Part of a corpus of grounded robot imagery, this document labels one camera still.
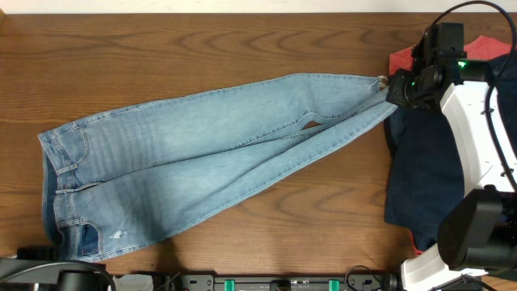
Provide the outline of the light blue denim jeans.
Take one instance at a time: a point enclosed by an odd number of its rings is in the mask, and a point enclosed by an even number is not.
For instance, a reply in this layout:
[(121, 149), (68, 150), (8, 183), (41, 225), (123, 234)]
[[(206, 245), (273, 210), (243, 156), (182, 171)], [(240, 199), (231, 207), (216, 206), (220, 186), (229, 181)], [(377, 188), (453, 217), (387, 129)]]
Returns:
[(187, 230), (394, 112), (379, 78), (291, 74), (100, 112), (39, 135), (42, 219), (61, 259), (109, 259)]

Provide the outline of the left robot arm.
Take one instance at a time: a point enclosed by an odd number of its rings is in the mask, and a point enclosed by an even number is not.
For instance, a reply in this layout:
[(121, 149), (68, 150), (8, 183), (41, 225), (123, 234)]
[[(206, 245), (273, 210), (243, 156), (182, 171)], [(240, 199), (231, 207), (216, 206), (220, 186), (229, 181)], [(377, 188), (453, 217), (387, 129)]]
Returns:
[(113, 275), (104, 264), (62, 260), (55, 247), (23, 247), (1, 258), (2, 290), (179, 291), (179, 275), (156, 272)]

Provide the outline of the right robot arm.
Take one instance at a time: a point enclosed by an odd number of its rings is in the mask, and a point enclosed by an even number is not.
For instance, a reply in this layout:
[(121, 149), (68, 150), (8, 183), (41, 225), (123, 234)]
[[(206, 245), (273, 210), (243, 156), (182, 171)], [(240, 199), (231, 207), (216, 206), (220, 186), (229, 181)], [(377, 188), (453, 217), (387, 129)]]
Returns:
[(394, 161), (385, 217), (420, 254), (401, 290), (475, 276), (516, 278), (516, 61), (417, 57), (389, 80), (385, 126)]

